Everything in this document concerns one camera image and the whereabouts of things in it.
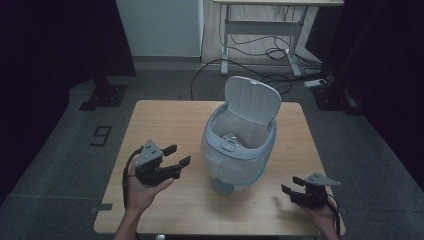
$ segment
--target human hand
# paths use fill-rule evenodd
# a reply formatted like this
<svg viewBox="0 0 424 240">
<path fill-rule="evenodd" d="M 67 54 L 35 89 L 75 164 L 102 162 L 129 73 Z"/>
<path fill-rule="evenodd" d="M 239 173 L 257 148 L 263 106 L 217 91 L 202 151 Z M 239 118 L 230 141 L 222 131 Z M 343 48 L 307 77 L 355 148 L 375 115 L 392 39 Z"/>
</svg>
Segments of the human hand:
<svg viewBox="0 0 424 240">
<path fill-rule="evenodd" d="M 134 159 L 128 177 L 127 210 L 141 215 L 153 203 L 156 194 L 168 188 L 174 179 L 167 179 L 157 186 L 144 185 L 135 177 Z"/>
<path fill-rule="evenodd" d="M 335 207 L 333 201 L 329 199 L 331 205 Z M 325 205 L 320 209 L 310 209 L 304 206 L 299 205 L 303 210 L 305 210 L 308 215 L 311 217 L 315 226 L 318 228 L 318 231 L 321 235 L 327 240 L 339 239 L 337 235 L 335 221 L 336 217 L 331 209 Z"/>
</svg>

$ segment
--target black stand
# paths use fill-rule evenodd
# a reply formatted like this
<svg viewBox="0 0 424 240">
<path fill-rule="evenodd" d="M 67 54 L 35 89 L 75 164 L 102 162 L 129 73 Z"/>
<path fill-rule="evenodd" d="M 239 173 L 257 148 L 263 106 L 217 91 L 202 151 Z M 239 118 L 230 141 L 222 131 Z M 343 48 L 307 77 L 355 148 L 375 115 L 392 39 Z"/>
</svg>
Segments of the black stand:
<svg viewBox="0 0 424 240">
<path fill-rule="evenodd" d="M 97 107 L 119 107 L 121 105 L 128 88 L 127 85 L 111 85 L 106 77 L 97 77 L 93 80 L 96 89 L 88 102 L 81 105 L 80 111 L 94 111 Z"/>
<path fill-rule="evenodd" d="M 339 86 L 312 87 L 319 110 L 345 111 L 348 115 L 362 115 L 355 101 L 350 97 L 346 89 Z"/>
</svg>

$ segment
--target white wall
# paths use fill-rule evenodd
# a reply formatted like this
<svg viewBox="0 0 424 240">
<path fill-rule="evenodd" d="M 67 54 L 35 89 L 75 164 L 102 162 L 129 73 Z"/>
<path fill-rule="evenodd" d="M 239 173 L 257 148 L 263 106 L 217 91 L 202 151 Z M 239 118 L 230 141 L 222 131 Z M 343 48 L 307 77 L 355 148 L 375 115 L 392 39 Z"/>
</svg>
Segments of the white wall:
<svg viewBox="0 0 424 240">
<path fill-rule="evenodd" d="M 200 57 L 203 0 L 116 0 L 133 56 Z"/>
</svg>

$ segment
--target desk leg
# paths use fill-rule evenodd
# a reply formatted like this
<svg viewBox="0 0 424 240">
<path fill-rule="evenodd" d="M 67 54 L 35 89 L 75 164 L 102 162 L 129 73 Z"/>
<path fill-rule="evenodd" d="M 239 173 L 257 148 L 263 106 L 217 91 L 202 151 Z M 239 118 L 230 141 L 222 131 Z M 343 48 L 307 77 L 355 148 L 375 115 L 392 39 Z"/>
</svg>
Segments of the desk leg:
<svg viewBox="0 0 424 240">
<path fill-rule="evenodd" d="M 302 75 L 302 73 L 299 70 L 298 61 L 297 61 L 297 58 L 294 56 L 294 53 L 296 51 L 297 43 L 299 42 L 300 34 L 302 33 L 302 28 L 305 22 L 305 17 L 307 12 L 308 12 L 308 6 L 304 6 L 302 15 L 300 16 L 300 19 L 296 28 L 296 33 L 294 34 L 294 37 L 293 37 L 293 41 L 290 44 L 290 48 L 286 49 L 287 59 L 289 60 L 290 67 L 295 76 Z"/>
<path fill-rule="evenodd" d="M 228 74 L 228 31 L 227 24 L 230 21 L 230 5 L 226 5 L 225 21 L 224 21 L 224 46 L 222 47 L 221 56 L 221 75 L 226 76 Z"/>
</svg>

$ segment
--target power strip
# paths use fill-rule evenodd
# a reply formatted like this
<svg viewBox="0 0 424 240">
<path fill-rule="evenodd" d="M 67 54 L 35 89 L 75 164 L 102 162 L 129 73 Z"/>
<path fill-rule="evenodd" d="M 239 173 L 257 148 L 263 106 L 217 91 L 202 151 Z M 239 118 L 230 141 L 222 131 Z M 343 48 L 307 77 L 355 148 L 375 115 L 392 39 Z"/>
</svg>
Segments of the power strip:
<svg viewBox="0 0 424 240">
<path fill-rule="evenodd" d="M 327 84 L 327 81 L 325 81 L 324 79 L 317 79 L 317 80 L 305 82 L 304 86 L 305 88 L 310 88 L 310 87 L 316 87 L 316 86 L 325 86 L 326 84 Z"/>
</svg>

